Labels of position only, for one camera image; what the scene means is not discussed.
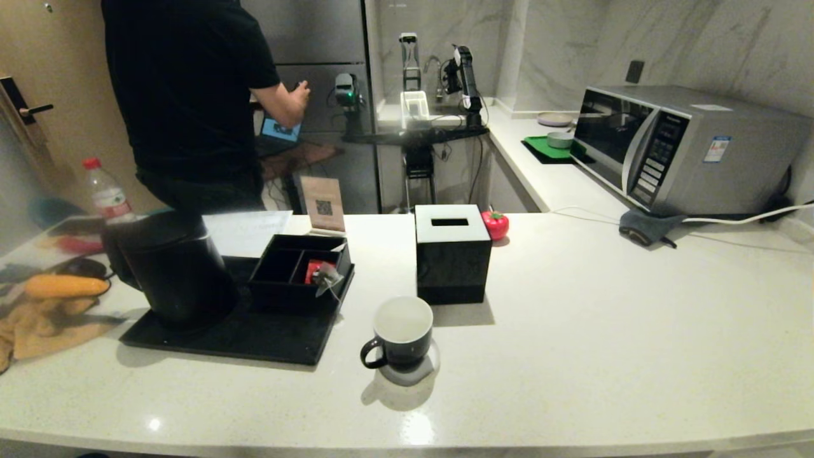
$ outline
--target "plastic water bottle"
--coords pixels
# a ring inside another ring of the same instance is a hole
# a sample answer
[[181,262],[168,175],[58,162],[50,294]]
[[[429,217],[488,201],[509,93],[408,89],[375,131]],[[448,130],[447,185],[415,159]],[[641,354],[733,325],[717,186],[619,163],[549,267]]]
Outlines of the plastic water bottle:
[[135,221],[136,215],[125,197],[125,192],[116,179],[102,168],[99,159],[89,157],[82,161],[82,165],[88,171],[90,194],[93,197],[94,206],[105,218],[106,223]]

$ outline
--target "black tray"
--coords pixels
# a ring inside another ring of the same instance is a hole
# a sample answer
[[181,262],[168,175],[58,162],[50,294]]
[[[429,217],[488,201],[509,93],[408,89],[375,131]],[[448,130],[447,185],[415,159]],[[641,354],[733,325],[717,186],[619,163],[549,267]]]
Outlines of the black tray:
[[325,292],[307,310],[288,308],[255,313],[250,310],[252,295],[245,285],[247,273],[251,273],[246,268],[250,259],[224,257],[224,262],[239,285],[240,300],[223,321],[198,331],[170,331],[148,311],[119,340],[127,346],[153,350],[316,365],[350,287],[355,266],[350,266],[337,292],[338,301]]

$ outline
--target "black t-shirt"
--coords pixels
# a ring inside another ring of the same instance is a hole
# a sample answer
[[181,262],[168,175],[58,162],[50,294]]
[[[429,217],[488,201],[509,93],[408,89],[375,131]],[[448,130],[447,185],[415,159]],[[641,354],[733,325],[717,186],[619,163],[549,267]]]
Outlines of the black t-shirt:
[[257,162],[248,88],[280,82],[234,0],[102,0],[107,66],[136,164],[191,181]]

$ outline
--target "coaster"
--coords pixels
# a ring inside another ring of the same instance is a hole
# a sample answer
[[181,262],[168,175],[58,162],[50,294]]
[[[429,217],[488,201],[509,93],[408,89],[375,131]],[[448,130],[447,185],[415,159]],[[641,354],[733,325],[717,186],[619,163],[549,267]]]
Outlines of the coaster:
[[[381,358],[382,349],[376,349],[376,357]],[[441,354],[435,340],[430,344],[430,350],[424,355],[421,363],[407,369],[394,368],[387,365],[379,369],[384,378],[398,386],[413,386],[427,378],[428,375],[438,371],[441,367]]]

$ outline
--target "mug handle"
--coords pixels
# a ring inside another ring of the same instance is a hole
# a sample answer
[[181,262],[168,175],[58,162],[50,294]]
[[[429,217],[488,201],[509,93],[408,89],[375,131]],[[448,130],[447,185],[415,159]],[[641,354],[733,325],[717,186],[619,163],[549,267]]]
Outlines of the mug handle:
[[368,369],[377,369],[381,368],[382,366],[387,366],[387,357],[384,355],[384,351],[382,351],[382,357],[376,359],[372,363],[368,363],[365,361],[367,354],[370,353],[374,348],[377,346],[381,346],[382,350],[384,350],[384,342],[378,336],[370,339],[362,348],[361,353],[359,356],[361,357],[361,363],[365,365]]

